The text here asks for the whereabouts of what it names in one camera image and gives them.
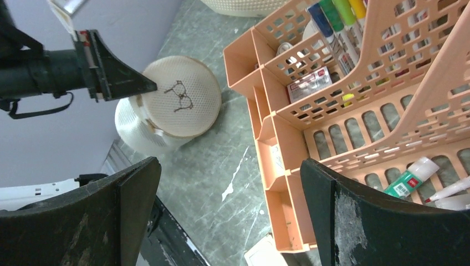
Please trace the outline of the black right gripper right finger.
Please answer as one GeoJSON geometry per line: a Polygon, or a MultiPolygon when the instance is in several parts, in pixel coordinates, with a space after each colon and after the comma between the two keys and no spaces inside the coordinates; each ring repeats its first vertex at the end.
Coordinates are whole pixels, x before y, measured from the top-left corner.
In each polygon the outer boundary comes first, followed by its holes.
{"type": "Polygon", "coordinates": [[[469,211],[395,198],[310,158],[300,179],[322,265],[469,264],[469,211]]]}

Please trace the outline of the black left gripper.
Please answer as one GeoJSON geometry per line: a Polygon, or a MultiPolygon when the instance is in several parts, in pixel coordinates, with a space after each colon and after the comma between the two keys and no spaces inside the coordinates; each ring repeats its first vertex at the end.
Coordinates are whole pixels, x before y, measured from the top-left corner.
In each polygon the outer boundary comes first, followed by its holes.
{"type": "Polygon", "coordinates": [[[23,98],[50,94],[55,99],[86,88],[95,101],[119,100],[157,90],[157,84],[118,59],[95,29],[75,32],[73,49],[45,50],[18,29],[1,1],[1,110],[12,119],[55,114],[58,108],[18,112],[23,98]]]}

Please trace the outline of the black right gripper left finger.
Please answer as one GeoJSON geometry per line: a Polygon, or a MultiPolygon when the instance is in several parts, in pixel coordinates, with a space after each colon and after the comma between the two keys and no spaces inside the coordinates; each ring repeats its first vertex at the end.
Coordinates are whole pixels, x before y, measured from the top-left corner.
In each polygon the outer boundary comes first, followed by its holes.
{"type": "Polygon", "coordinates": [[[148,157],[64,194],[1,212],[2,265],[135,265],[160,181],[148,157]]]}

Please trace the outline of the white mesh laundry bag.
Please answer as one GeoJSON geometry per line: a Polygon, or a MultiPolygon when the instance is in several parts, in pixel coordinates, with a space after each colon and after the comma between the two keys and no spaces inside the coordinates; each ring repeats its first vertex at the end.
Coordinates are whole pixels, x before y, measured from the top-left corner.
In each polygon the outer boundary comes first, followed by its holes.
{"type": "Polygon", "coordinates": [[[148,65],[143,75],[157,90],[119,100],[115,126],[121,140],[147,156],[178,149],[208,131],[222,105],[219,82],[203,62],[173,55],[148,65]]]}

